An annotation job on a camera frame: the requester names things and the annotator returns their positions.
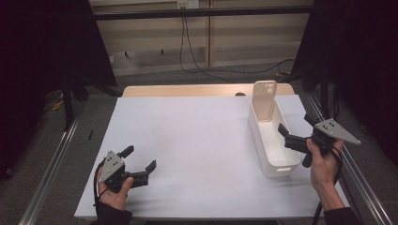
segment metal bar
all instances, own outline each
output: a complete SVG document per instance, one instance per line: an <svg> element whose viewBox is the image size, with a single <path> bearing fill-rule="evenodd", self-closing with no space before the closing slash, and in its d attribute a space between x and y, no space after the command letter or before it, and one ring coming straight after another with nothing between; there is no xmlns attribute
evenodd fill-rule
<svg viewBox="0 0 398 225"><path fill-rule="evenodd" d="M64 84L62 88L62 93L64 95L64 109L65 109L65 119L66 119L64 130L67 131L70 125L73 123L73 108L72 108L72 100L70 97L70 89L68 87L69 80L65 74L63 74L63 77L64 77Z"/></svg>
<svg viewBox="0 0 398 225"><path fill-rule="evenodd" d="M321 110L323 113L322 118L329 119L329 82L328 82L328 69L323 67L321 77Z"/></svg>
<svg viewBox="0 0 398 225"><path fill-rule="evenodd" d="M77 125L82 117L84 109L84 104L81 103L76 107L76 116L70 125L69 130L64 131L64 135L62 136L61 142L58 144L54 156L50 162L49 167L47 168L46 173L43 175L41 179L38 189L36 190L32 200L26 207L23 216L19 222L19 225L33 225L38 218L38 214L41 210L42 205L47 197L48 192L50 191L50 186L52 181L55 178L56 172L58 170L59 165L61 164L62 158L65 155L69 147L70 140L73 137L74 131L77 128Z"/></svg>
<svg viewBox="0 0 398 225"><path fill-rule="evenodd" d="M338 7L243 7L243 8L199 8L174 9L153 11L127 12L95 12L93 14L60 14L48 15L51 19L59 20L89 20L112 21L132 19L181 18L181 17L209 17L209 16L243 16L243 15L272 15L272 14L302 14L302 13L332 13Z"/></svg>
<svg viewBox="0 0 398 225"><path fill-rule="evenodd" d="M309 100L313 105L313 108L318 118L324 120L318 99L314 95L309 95ZM348 173L350 174L352 180L354 181L354 184L359 190L360 195L362 196L363 200L365 200L375 220L377 221L377 224L392 225L393 222L391 221L389 215L387 214L387 211L384 209L383 204L378 199L375 192L370 187L369 183L366 181L362 172L360 172L357 163L355 163L355 160L351 157L346 146L344 147L343 151L343 161L345 162L344 165Z"/></svg>

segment person's left hand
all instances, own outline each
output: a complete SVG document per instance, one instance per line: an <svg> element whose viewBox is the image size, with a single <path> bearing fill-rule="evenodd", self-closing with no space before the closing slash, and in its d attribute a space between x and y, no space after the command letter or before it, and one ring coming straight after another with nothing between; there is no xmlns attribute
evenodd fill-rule
<svg viewBox="0 0 398 225"><path fill-rule="evenodd" d="M99 187L99 194L100 195L100 201L102 203L106 203L110 206L112 206L115 209L118 210L124 210L126 207L126 199L127 199L127 193L129 192L132 182L134 181L132 177L129 177L125 180L125 182L122 185L122 188L118 193L113 193L111 190L107 189L108 186L105 183L99 183L100 180L100 174L102 173L102 167L99 168L99 173L97 176L97 184Z"/></svg>

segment power outlet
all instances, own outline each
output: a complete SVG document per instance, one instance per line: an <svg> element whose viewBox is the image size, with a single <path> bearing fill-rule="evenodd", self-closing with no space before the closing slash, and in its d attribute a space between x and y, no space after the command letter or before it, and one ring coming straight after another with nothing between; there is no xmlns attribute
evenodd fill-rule
<svg viewBox="0 0 398 225"><path fill-rule="evenodd" d="M188 0L188 8L199 8L199 0Z"/></svg>
<svg viewBox="0 0 398 225"><path fill-rule="evenodd" d="M186 9L188 8L188 0L178 0L176 1L177 9Z"/></svg>

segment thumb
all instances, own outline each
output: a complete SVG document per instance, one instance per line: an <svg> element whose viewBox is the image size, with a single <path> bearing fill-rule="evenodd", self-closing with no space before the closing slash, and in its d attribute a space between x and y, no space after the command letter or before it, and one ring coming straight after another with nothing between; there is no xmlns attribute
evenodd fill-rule
<svg viewBox="0 0 398 225"><path fill-rule="evenodd" d="M118 194L121 194L122 196L127 196L127 192L129 192L132 182L134 182L134 179L132 177L128 177L122 185L122 188L120 189Z"/></svg>

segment wall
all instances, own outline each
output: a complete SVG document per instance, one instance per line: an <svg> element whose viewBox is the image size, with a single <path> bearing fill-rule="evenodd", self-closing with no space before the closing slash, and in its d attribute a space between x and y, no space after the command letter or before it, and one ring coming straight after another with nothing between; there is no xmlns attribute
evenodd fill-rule
<svg viewBox="0 0 398 225"><path fill-rule="evenodd" d="M176 9L176 1L132 2L92 0L91 5L95 12ZM200 8L310 6L312 3L313 0L200 0ZM307 20L308 14L255 15L187 18L187 24L199 64L216 67L273 63L296 57ZM168 68L177 68L182 19L106 21L98 22L98 26L108 54L128 52L136 55L163 50L176 58L176 66ZM189 48L186 38L184 44L184 50ZM192 61L188 62L187 68L193 68Z"/></svg>

